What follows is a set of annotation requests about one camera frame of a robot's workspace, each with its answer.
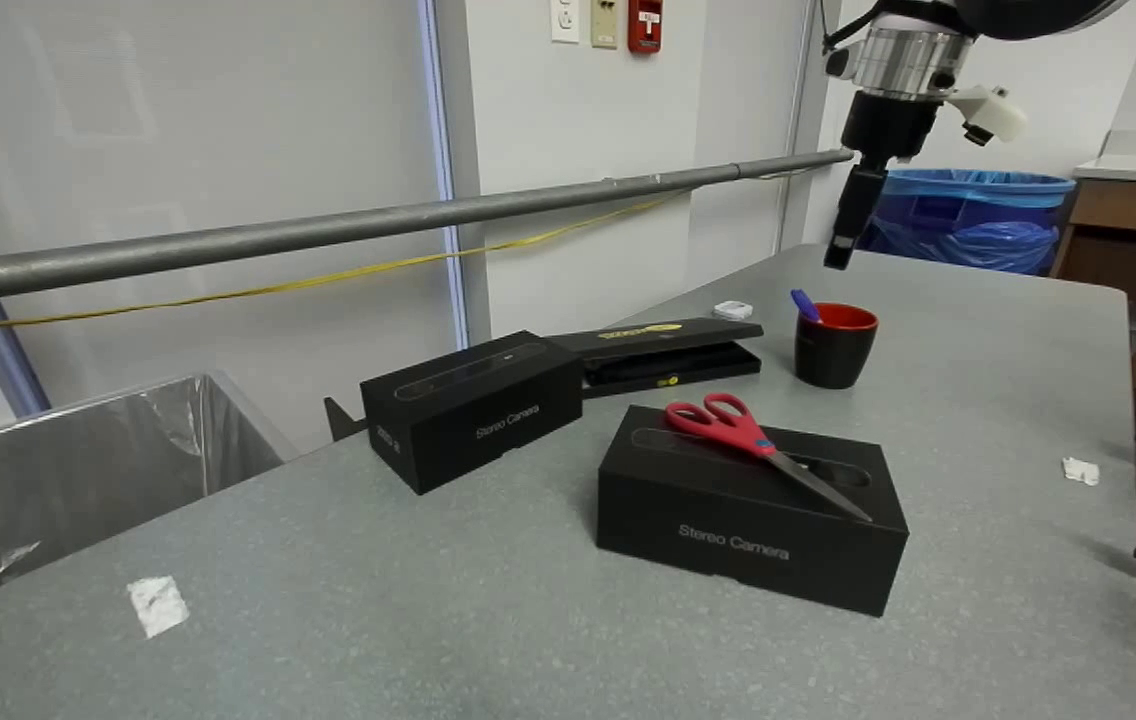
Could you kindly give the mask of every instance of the cable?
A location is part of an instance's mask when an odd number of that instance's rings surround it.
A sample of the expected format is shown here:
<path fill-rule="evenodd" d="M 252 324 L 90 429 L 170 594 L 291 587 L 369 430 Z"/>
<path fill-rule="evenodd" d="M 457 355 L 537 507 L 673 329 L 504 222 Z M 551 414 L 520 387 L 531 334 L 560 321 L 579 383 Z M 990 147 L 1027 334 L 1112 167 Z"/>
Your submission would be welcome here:
<path fill-rule="evenodd" d="M 628 216 L 645 216 L 645 211 L 663 208 L 679 196 L 686 190 L 645 200 L 645 204 L 624 204 L 618 211 L 572 220 L 572 222 L 560 222 L 560 229 L 550 229 L 550 233 L 537 233 L 537 237 L 514 237 L 514 239 L 498 239 L 498 243 L 479 243 L 479 247 L 460 247 L 457 259 L 531 253 L 531 247 L 567 239 L 567 237 L 588 233 L 588 229 L 609 229 L 609 222 L 621 222 Z M 400 259 L 383 259 L 383 264 L 356 264 L 356 267 L 339 267 L 339 272 L 295 277 L 295 279 L 279 279 L 279 282 L 252 282 L 252 287 L 210 290 L 210 294 L 185 294 L 185 300 L 115 303 L 115 309 L 55 311 L 55 315 L 19 315 L 19 321 L 0 321 L 0 329 L 50 329 L 50 324 L 79 324 L 79 321 L 106 321 L 106 315 L 141 315 L 141 311 L 170 311 L 170 309 L 227 303 L 227 300 L 252 300 L 252 294 L 320 290 L 320 287 L 356 282 L 356 279 L 372 279 L 372 277 L 412 272 L 412 267 L 424 267 L 424 264 L 444 264 L 444 259 L 451 259 L 451 255 L 447 253 L 400 255 Z"/>

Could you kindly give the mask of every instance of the blue container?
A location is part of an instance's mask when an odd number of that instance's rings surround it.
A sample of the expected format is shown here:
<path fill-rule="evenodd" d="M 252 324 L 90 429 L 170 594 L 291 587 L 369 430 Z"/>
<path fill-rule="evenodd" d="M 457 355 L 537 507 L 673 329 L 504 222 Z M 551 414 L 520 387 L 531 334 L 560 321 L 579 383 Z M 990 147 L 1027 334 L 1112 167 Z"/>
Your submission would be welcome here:
<path fill-rule="evenodd" d="M 868 222 L 868 247 L 969 267 L 1046 277 L 1070 177 L 900 167 Z"/>

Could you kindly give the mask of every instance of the fire alarm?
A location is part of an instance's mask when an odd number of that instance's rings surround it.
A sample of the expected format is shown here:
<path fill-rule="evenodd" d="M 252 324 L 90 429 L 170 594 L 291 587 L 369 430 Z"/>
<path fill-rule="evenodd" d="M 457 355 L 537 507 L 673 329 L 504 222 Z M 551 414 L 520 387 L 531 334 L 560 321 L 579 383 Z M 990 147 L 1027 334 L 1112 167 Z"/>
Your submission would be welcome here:
<path fill-rule="evenodd" d="M 663 23 L 663 0 L 633 0 L 628 13 L 628 47 L 633 56 L 656 56 L 661 51 L 661 23 Z"/>

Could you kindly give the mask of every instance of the table surface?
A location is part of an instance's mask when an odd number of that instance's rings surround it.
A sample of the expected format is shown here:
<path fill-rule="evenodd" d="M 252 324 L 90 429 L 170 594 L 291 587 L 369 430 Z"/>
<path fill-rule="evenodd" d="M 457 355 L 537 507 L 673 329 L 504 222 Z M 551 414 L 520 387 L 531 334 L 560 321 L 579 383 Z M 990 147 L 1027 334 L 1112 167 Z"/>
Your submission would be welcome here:
<path fill-rule="evenodd" d="M 794 378 L 786 290 L 880 311 L 852 391 Z M 647 315 L 749 300 L 759 377 L 592 399 L 431 494 L 356 435 L 0 587 L 0 714 L 1136 714 L 1128 309 L 1108 287 L 786 253 Z M 875 438 L 914 539 L 885 618 L 602 552 L 628 403 L 739 391 Z M 1100 462 L 1070 485 L 1061 462 Z M 144 641 L 141 577 L 189 625 Z"/>

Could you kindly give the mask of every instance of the railing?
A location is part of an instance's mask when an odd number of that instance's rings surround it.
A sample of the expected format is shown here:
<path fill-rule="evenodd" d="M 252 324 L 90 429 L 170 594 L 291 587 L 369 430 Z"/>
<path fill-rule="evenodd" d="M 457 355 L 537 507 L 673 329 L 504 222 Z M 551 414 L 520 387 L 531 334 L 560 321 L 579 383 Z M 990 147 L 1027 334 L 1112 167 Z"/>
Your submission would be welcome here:
<path fill-rule="evenodd" d="M 171 272 L 171 267 L 196 267 L 196 264 L 225 264 L 225 259 L 247 259 L 247 255 L 305 253 L 305 247 L 329 247 L 329 243 L 356 243 L 356 239 L 376 239 L 376 237 L 531 216 L 531 211 L 609 204 L 609 200 L 633 200 L 633 196 L 692 190 L 706 184 L 759 179 L 759 177 L 781 177 L 781 171 L 799 171 L 799 167 L 827 167 L 843 159 L 852 159 L 852 152 L 808 152 L 808 156 L 710 164 L 710 167 L 656 171 L 656 177 L 624 177 L 624 179 L 602 179 L 602 184 L 501 190 L 501 196 L 474 196 L 474 200 L 444 200 L 444 204 L 372 208 L 372 211 L 279 220 L 279 222 L 252 222 L 252 229 L 210 229 L 210 233 L 79 243 L 79 247 L 55 247 L 55 253 L 13 253 L 13 255 L 0 255 L 0 294 L 96 282 L 96 279 L 115 279 L 115 277 L 149 277 L 149 272 Z"/>

